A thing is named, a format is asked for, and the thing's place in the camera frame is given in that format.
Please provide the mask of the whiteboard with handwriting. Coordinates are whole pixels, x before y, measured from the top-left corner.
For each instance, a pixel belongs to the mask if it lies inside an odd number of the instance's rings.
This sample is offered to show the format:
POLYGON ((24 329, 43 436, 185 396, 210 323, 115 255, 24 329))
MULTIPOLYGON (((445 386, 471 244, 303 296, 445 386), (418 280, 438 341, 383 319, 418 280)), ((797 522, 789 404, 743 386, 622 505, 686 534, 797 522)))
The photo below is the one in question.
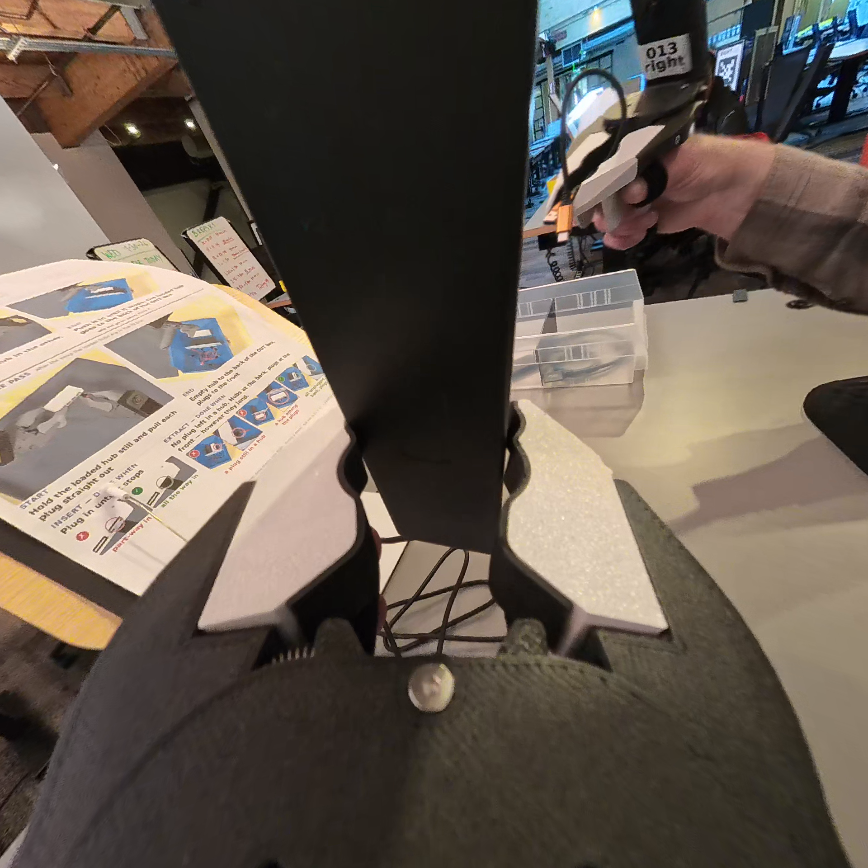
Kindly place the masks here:
POLYGON ((282 290, 281 283, 269 275, 226 217, 190 226, 181 235, 195 253, 204 257, 223 286, 259 301, 282 290))
POLYGON ((113 264, 132 264, 179 271, 179 268, 157 245, 144 238, 95 245, 86 253, 87 259, 113 264))

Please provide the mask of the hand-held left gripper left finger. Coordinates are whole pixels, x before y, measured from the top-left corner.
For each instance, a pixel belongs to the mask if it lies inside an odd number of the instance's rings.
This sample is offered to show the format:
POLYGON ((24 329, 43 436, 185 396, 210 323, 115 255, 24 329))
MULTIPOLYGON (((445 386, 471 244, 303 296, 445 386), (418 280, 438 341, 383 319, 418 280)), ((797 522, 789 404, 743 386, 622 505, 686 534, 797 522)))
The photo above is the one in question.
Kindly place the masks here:
POLYGON ((311 642, 336 618, 372 642, 380 575, 366 483, 345 424, 305 426, 256 477, 198 628, 272 627, 286 642, 311 642))

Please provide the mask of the printed instruction sheet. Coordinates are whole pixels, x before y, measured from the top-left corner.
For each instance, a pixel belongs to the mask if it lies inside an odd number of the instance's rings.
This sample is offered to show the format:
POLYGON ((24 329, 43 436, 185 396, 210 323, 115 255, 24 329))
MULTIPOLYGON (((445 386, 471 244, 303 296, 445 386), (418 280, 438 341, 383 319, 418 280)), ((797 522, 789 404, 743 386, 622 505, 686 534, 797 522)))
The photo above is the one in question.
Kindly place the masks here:
POLYGON ((2 520, 131 594, 340 417, 305 333, 231 289, 70 259, 1 301, 2 520))

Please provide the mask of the wooden instruction board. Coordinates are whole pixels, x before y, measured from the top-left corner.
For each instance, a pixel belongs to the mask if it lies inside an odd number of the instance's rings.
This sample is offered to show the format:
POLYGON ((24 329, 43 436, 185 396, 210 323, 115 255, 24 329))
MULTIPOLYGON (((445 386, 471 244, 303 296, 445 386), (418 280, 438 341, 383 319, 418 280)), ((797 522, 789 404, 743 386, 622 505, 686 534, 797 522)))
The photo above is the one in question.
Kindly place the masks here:
MULTIPOLYGON (((233 541, 254 482, 239 485, 169 562, 198 537, 185 564, 203 565, 216 550, 219 571, 226 557, 219 552, 233 541)), ((88 649, 105 647, 121 619, 145 592, 136 595, 124 591, 2 520, 2 609, 56 639, 88 649)))

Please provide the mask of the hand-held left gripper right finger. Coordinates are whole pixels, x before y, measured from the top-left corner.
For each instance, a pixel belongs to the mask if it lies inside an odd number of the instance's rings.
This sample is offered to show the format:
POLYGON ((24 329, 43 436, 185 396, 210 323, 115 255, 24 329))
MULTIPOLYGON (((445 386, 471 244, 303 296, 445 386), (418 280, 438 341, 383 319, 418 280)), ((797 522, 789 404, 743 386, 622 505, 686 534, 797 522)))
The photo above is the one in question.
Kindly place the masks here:
POLYGON ((567 656, 598 628, 662 636, 667 618, 611 469, 528 400, 511 407, 494 600, 567 656))

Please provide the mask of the person's right hand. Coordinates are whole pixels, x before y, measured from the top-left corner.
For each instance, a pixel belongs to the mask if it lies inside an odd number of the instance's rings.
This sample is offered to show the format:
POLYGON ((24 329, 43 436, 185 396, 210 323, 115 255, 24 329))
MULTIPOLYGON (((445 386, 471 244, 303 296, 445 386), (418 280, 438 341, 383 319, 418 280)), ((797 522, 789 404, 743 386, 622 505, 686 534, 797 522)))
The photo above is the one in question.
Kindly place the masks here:
POLYGON ((623 216, 615 226, 602 208, 593 224, 604 244, 625 251, 648 232, 675 234, 697 229, 731 241, 771 173, 775 146, 759 138, 693 136, 666 155, 664 192, 648 204, 647 184, 637 178, 618 195, 623 216))

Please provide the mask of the person's right forearm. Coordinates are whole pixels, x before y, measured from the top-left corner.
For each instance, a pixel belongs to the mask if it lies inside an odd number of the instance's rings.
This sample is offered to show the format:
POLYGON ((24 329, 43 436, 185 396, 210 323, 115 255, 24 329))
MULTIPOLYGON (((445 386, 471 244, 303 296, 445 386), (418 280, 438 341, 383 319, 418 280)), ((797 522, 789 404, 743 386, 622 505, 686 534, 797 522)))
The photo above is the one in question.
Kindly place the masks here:
POLYGON ((867 170, 785 145, 732 236, 723 269, 832 310, 867 313, 867 170))

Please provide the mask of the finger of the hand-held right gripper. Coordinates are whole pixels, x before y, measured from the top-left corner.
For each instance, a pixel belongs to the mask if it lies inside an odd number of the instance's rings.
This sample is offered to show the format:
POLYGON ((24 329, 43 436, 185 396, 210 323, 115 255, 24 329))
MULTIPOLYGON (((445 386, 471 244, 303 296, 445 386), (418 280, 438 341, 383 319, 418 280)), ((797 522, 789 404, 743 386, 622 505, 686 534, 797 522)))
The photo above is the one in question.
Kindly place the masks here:
POLYGON ((622 223, 626 206, 620 191, 636 179, 639 158, 652 153, 664 129, 663 125, 653 125, 626 134, 614 155, 581 182, 573 197, 580 228, 590 226, 597 208, 602 210, 609 228, 616 229, 622 223))
POLYGON ((580 97, 568 114, 568 130, 572 135, 568 147, 569 176, 576 173, 588 155, 599 147, 606 159, 601 160, 595 172, 589 172, 586 177, 604 177, 615 171, 616 160, 609 155, 612 134, 606 125, 608 122, 617 124, 621 118, 621 105, 616 92, 589 91, 580 97))

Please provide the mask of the black usb hub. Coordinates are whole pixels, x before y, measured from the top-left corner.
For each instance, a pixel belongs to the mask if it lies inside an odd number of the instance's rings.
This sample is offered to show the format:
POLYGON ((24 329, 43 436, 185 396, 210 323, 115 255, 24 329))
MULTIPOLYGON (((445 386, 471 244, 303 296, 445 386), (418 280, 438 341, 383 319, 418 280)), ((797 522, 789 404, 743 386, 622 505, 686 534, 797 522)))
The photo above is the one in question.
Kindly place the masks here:
POLYGON ((536 2, 154 2, 398 533, 493 552, 536 2))

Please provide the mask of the clear acrylic box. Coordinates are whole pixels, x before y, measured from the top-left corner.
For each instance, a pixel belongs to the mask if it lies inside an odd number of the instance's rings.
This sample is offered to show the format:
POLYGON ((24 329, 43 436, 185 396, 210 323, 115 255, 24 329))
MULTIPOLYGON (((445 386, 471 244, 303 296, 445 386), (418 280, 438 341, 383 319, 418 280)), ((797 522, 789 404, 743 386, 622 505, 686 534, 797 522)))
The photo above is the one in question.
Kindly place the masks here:
POLYGON ((634 383, 647 368, 644 301, 633 269, 520 289, 512 391, 634 383))

